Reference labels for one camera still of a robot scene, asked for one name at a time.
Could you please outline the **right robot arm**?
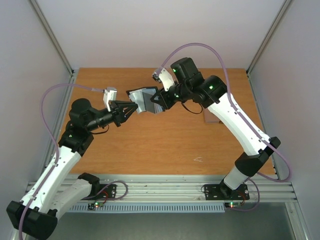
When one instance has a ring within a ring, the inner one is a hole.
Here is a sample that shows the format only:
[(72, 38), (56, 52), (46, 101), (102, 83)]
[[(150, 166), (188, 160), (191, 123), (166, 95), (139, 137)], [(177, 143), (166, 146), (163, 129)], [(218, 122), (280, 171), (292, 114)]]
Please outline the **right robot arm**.
[(165, 68), (158, 68), (152, 78), (163, 87), (151, 101), (169, 110), (175, 103), (188, 100), (201, 105), (214, 114), (235, 136), (243, 153), (234, 167), (220, 182), (218, 190), (224, 200), (234, 197), (242, 183), (253, 177), (265, 165), (281, 141), (262, 132), (238, 107), (227, 85), (216, 75), (204, 78), (190, 57), (184, 57), (171, 66), (173, 75)]

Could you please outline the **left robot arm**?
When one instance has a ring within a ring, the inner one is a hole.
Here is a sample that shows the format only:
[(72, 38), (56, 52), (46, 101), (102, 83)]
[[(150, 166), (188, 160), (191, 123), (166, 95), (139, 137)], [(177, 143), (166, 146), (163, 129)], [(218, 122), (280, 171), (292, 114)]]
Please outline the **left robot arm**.
[(6, 208), (18, 238), (29, 235), (38, 240), (48, 239), (58, 220), (77, 202), (96, 199), (103, 188), (100, 179), (82, 173), (76, 181), (58, 194), (58, 189), (70, 170), (80, 161), (96, 135), (95, 130), (114, 123), (125, 123), (138, 108), (132, 101), (112, 100), (108, 107), (95, 109), (86, 98), (75, 100), (69, 111), (69, 122), (47, 168), (20, 201), (11, 201)]

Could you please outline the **black leather card holder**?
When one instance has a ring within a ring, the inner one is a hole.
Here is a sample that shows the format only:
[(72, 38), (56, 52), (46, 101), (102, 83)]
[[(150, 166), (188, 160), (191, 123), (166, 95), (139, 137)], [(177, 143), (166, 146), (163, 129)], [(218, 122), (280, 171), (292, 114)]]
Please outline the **black leather card holder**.
[(151, 98), (158, 91), (156, 86), (147, 86), (138, 89), (127, 90), (126, 94), (129, 99), (138, 105), (136, 112), (138, 114), (143, 112), (149, 112), (153, 114), (159, 114), (163, 112), (163, 108), (151, 101)]

